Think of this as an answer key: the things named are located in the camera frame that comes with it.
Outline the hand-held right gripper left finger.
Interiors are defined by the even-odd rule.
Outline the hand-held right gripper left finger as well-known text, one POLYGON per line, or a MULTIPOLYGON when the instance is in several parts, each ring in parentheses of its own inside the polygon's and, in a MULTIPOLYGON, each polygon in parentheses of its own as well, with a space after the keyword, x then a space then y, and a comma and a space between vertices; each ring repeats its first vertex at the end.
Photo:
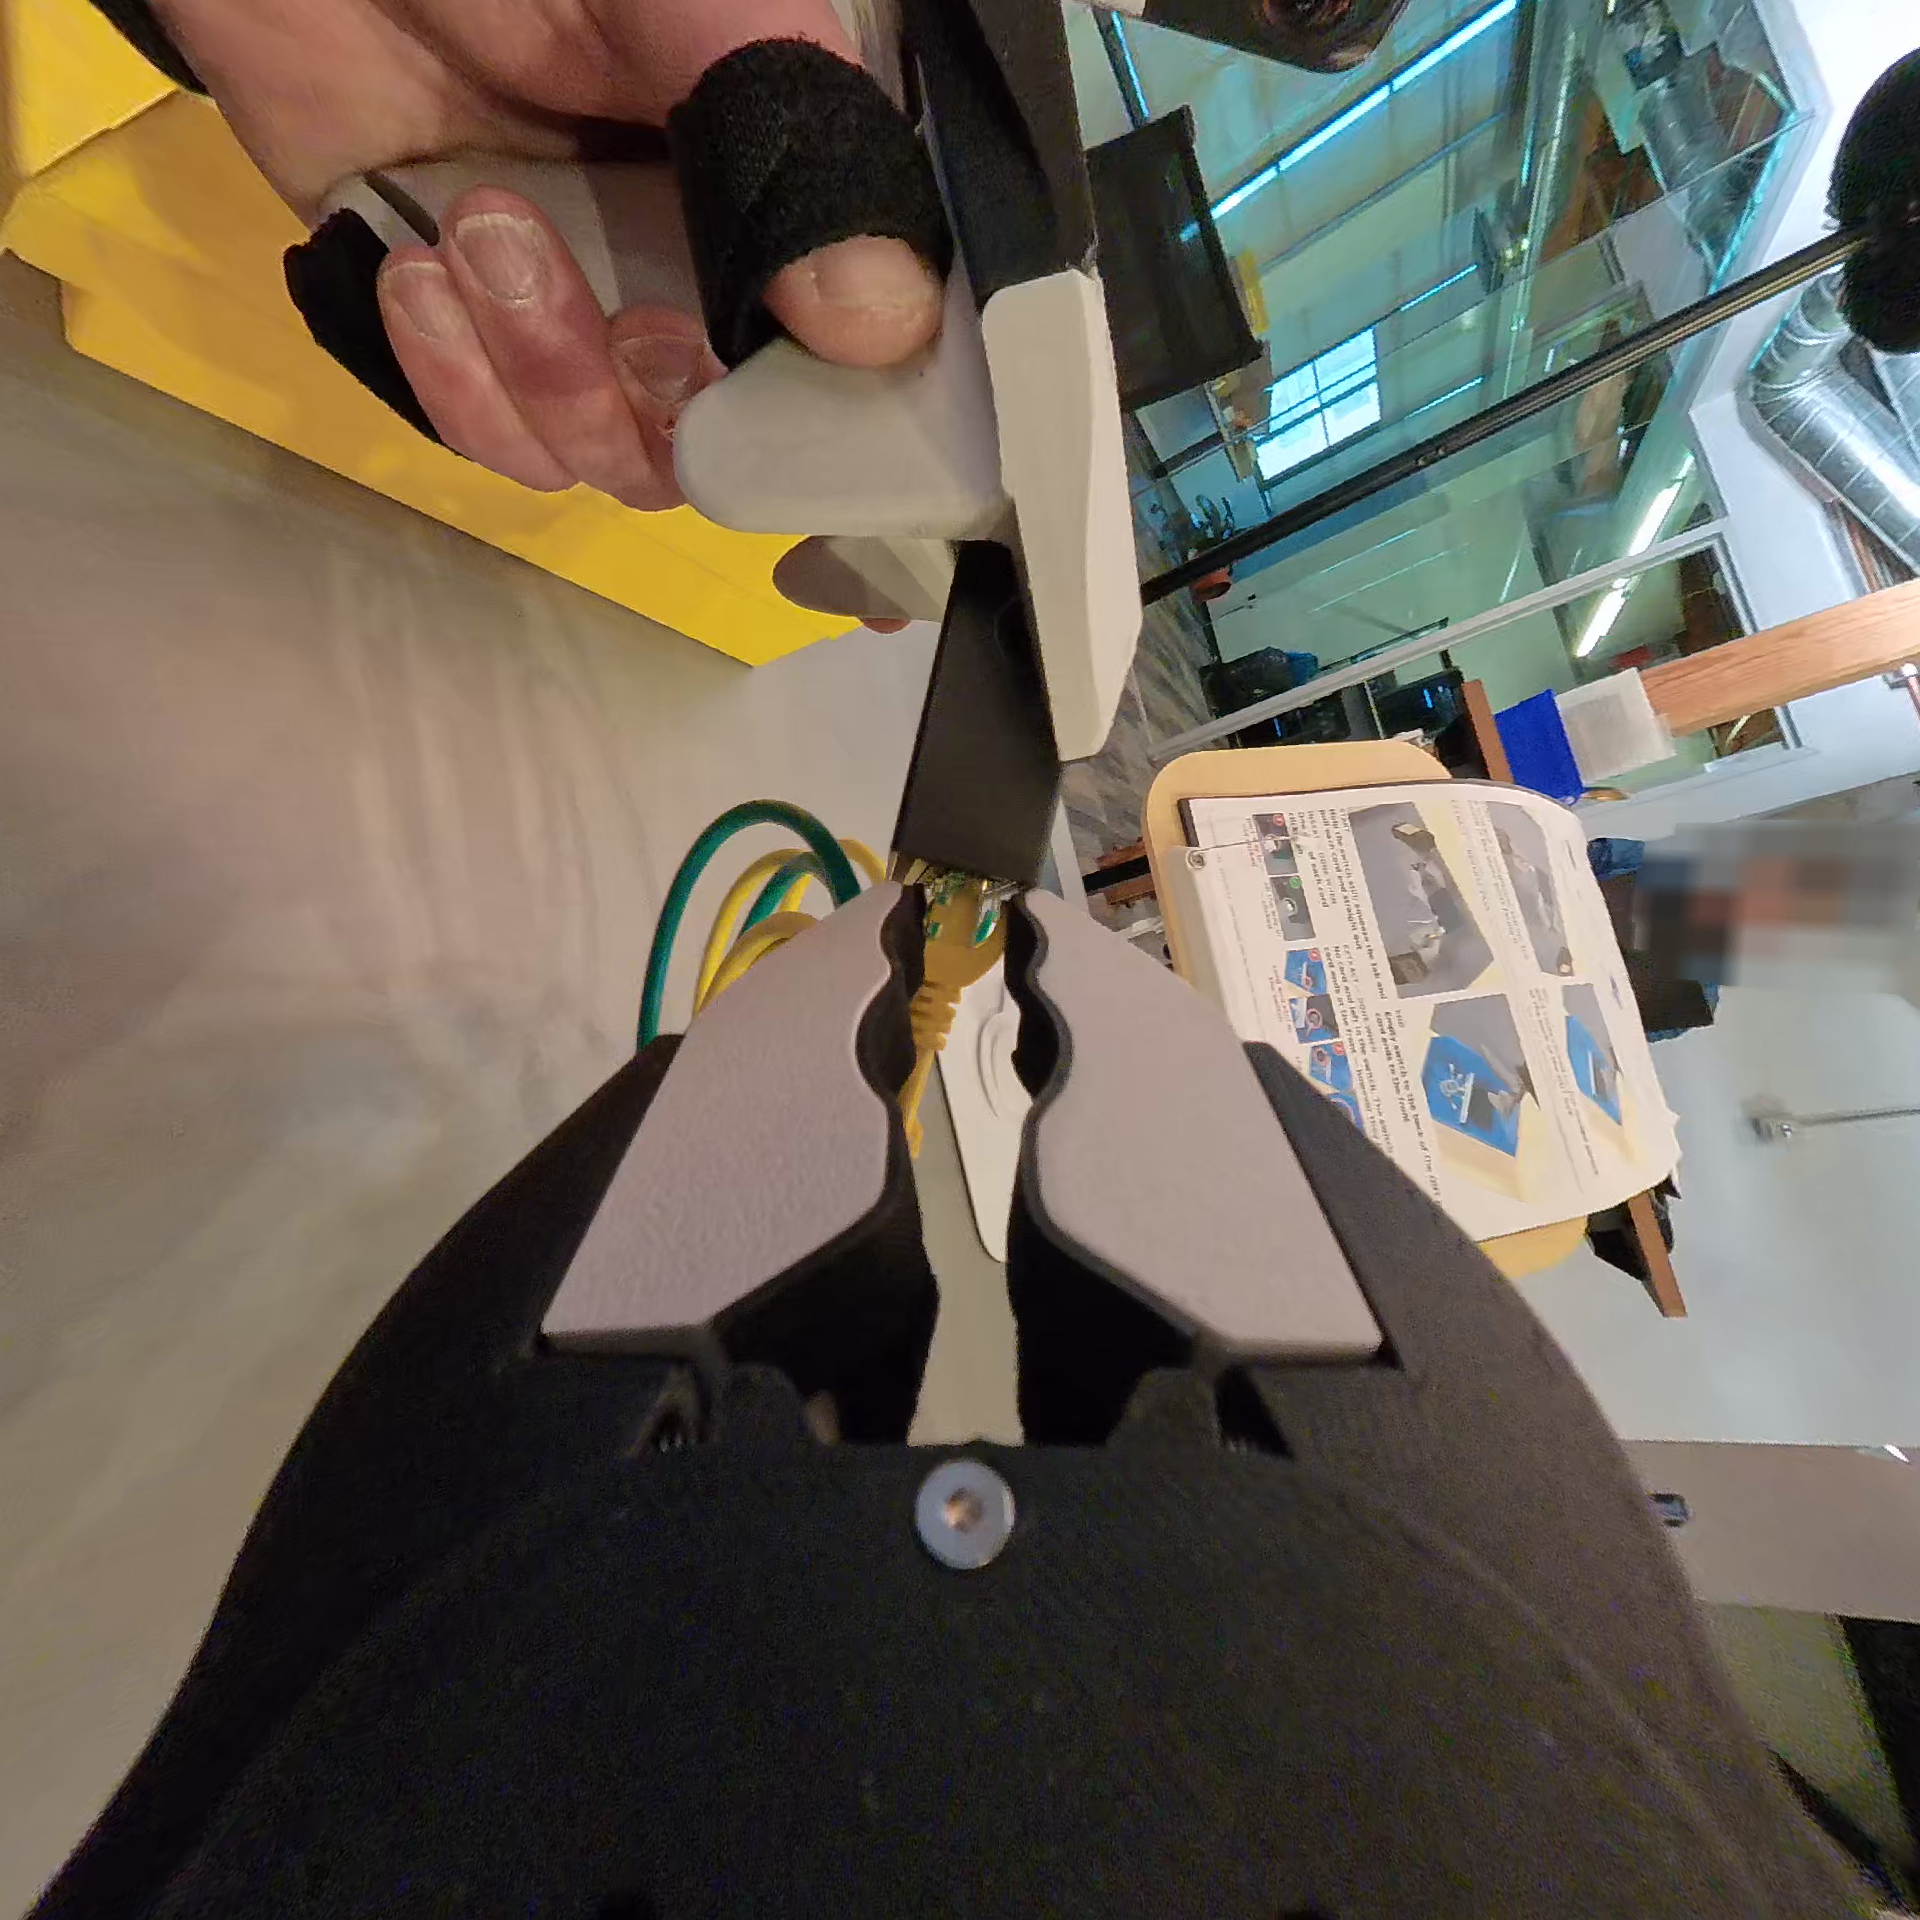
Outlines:
POLYGON ((844 1439, 906 1441, 940 1315, 901 1116, 918 981, 922 896, 887 880, 695 1016, 544 1340, 775 1369, 844 1439))

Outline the wooden beam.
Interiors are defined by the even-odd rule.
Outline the wooden beam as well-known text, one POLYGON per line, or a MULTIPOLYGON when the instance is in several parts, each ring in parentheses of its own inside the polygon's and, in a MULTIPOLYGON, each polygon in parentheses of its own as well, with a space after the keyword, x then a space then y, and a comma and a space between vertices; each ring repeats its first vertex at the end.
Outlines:
POLYGON ((1860 597, 1639 668, 1652 711, 1671 734, 1709 733, 1749 713, 1880 678, 1919 660, 1919 582, 1860 597))

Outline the black fuzzy-tipped pole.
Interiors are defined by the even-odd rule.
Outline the black fuzzy-tipped pole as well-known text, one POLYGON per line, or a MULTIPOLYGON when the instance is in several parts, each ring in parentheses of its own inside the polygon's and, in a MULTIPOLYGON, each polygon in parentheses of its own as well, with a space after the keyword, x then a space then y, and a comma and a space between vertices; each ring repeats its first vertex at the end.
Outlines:
POLYGON ((1158 606, 1201 578, 1235 570, 1277 544, 1400 487, 1431 468, 1519 428, 1605 382, 1632 374, 1674 356, 1694 339, 1785 296, 1811 281, 1840 273, 1840 314, 1874 349, 1915 352, 1915 249, 1919 249, 1919 54, 1909 51, 1874 83, 1854 108, 1833 158, 1828 193, 1830 231, 1811 244, 1765 264, 1715 292, 1652 320, 1611 349, 1558 370, 1410 448, 1372 464, 1348 481, 1271 515, 1245 535, 1206 544, 1196 555, 1166 567, 1140 586, 1145 606, 1158 606))

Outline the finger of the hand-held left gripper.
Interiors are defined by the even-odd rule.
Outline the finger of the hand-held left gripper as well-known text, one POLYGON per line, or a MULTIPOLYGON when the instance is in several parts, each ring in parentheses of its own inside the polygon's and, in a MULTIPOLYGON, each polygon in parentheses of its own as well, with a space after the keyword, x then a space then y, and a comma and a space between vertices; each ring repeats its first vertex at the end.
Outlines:
POLYGON ((772 570, 791 606, 862 625, 938 623, 956 566, 956 544, 923 538, 807 538, 772 570))
POLYGON ((1102 287, 1074 267, 1006 284, 981 337, 1054 744, 1087 762, 1115 729, 1142 626, 1102 287))

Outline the instruction sheet on stand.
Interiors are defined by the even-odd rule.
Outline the instruction sheet on stand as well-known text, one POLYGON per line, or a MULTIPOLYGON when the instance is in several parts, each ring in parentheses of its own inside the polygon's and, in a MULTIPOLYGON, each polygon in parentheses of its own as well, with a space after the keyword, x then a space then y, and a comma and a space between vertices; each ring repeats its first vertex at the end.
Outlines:
MULTIPOLYGON (((1166 910, 1166 948, 1187 948, 1196 935, 1183 932, 1192 921, 1192 885, 1187 844, 1178 806, 1192 798, 1254 802, 1264 795, 1292 798, 1298 795, 1346 791, 1351 787, 1434 785, 1445 767, 1424 750, 1407 743, 1340 743, 1326 746, 1268 746, 1252 752, 1199 752, 1171 762, 1158 776, 1142 807, 1142 845, 1166 910)), ((1572 819, 1572 879, 1562 879, 1562 902, 1572 902, 1572 930, 1599 932, 1595 954, 1619 962, 1617 929, 1589 857, 1591 844, 1578 836, 1572 819)), ((1004 1266, 1010 1243, 1013 1184, 1020 1169, 1020 1131, 1026 1127, 1027 1093, 1010 1068, 1013 1051, 1004 1048, 1004 1078, 1010 1089, 1000 1116, 993 1116, 989 1082, 982 1051, 995 1021, 1000 1031, 1017 1036, 1017 1005, 1006 997, 1000 963, 989 969, 986 988, 962 997, 962 1016, 942 1055, 940 1078, 948 1116, 960 1147, 960 1161, 974 1206, 974 1220, 989 1261, 1004 1266)), ((1304 1072, 1265 1043, 1245 1043, 1249 1069, 1255 1069, 1264 1093, 1307 1090, 1304 1072)), ((1562 1266, 1585 1241, 1585 1215, 1544 1222, 1527 1232, 1482 1241, 1489 1263, 1513 1283, 1562 1266)))

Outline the black network switch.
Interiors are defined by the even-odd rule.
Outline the black network switch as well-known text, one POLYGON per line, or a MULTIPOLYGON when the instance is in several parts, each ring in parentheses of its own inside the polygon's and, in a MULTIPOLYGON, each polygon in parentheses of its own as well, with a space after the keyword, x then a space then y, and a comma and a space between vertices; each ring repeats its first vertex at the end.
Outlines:
POLYGON ((960 547, 894 853, 993 883, 1044 880, 1063 762, 1013 554, 960 547))

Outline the silver ventilation duct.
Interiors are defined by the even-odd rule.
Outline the silver ventilation duct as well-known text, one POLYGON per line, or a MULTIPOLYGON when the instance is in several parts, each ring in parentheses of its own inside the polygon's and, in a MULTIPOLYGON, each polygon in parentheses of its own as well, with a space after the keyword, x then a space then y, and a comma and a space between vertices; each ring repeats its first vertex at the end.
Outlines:
POLYGON ((1851 330, 1840 268, 1796 296, 1749 366, 1743 393, 1776 456, 1915 574, 1919 352, 1876 349, 1851 330))

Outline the blue storage bin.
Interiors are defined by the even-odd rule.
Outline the blue storage bin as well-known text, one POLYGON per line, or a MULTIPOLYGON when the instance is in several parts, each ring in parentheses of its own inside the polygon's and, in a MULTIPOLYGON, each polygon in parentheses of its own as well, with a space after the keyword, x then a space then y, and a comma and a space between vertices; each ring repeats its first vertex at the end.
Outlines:
POLYGON ((1566 802, 1578 791, 1578 773, 1562 729, 1555 691, 1546 688, 1494 713, 1507 779, 1533 795, 1566 802))

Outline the yellow plastic bin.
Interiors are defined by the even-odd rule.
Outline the yellow plastic bin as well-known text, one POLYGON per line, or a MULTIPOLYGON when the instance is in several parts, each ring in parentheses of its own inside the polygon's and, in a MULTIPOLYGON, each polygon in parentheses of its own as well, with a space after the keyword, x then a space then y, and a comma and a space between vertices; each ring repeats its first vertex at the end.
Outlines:
POLYGON ((67 343, 749 667, 855 631, 775 588, 795 538, 532 492, 428 445, 312 342, 294 215, 220 110, 83 3, 6 3, 6 251, 61 283, 67 343))

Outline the printed instruction sheet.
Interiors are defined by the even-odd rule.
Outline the printed instruction sheet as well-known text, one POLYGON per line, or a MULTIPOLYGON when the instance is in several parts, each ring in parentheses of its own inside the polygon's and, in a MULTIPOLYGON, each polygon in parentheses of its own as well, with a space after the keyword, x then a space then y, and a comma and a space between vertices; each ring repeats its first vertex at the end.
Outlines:
POLYGON ((1477 1241, 1677 1171, 1668 1096, 1577 815, 1358 783, 1173 803, 1187 978, 1477 1241))

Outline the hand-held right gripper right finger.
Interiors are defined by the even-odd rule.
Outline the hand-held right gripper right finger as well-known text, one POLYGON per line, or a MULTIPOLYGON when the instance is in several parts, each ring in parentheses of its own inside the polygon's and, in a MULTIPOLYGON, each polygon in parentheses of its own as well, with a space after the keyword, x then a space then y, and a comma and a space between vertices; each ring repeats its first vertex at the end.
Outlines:
POLYGON ((1372 1365, 1386 1336, 1220 1008, 1083 910, 1006 919, 1020 1121, 1006 1286, 1027 1441, 1107 1445, 1142 1380, 1372 1365))

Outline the person's left hand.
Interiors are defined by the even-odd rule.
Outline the person's left hand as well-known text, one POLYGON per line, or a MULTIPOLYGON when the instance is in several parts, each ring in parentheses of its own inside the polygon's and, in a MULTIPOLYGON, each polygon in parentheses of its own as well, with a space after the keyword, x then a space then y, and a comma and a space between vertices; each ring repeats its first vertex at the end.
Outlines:
POLYGON ((756 42, 862 67, 840 5, 155 3, 149 15, 159 50, 308 227, 348 176, 494 158, 451 203, 439 241, 395 244, 377 267, 377 366, 412 421, 470 464, 642 514, 683 505, 676 428, 723 376, 702 323, 673 304, 605 314, 498 158, 585 158, 615 131, 665 131, 708 70, 756 42))

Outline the white box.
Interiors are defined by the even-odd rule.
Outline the white box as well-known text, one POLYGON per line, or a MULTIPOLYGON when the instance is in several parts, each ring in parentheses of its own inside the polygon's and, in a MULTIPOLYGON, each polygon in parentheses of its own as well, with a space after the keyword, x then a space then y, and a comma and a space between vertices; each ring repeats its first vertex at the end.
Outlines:
POLYGON ((1552 703, 1584 787, 1619 783, 1676 757, 1676 734, 1637 668, 1566 688, 1552 703))

